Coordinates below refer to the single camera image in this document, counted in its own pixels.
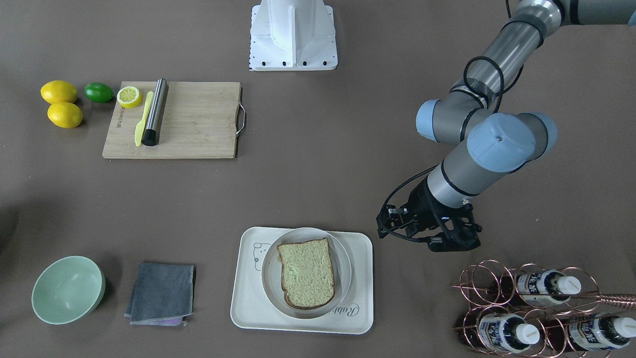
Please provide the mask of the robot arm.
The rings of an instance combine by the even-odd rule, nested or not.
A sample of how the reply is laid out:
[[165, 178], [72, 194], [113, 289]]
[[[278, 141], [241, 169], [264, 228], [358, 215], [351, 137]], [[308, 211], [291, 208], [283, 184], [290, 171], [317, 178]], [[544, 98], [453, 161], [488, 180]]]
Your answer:
[[468, 61], [448, 96], [418, 109], [418, 134], [454, 149], [415, 175], [421, 182], [406, 204], [384, 202], [376, 218], [380, 238], [427, 243], [438, 251], [477, 247], [481, 227], [471, 199], [547, 154], [558, 138], [554, 121], [545, 114], [500, 111], [527, 59], [563, 26], [635, 24], [633, 0], [521, 0], [506, 11], [507, 22], [497, 37]]

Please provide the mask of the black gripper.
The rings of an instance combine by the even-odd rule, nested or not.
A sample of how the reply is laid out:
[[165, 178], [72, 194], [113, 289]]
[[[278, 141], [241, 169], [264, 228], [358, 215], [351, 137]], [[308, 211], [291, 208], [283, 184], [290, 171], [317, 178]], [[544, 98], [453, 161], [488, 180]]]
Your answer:
[[380, 208], [377, 231], [380, 238], [388, 235], [413, 238], [423, 231], [438, 229], [449, 212], [450, 208], [432, 195], [425, 178], [411, 191], [404, 206], [384, 205]]

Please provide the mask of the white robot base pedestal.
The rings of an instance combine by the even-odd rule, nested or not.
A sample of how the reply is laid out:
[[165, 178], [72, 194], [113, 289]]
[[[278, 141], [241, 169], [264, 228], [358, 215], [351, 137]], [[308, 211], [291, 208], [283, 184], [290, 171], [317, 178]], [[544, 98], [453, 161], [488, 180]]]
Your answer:
[[333, 9], [322, 0], [262, 0], [250, 14], [250, 70], [338, 67]]

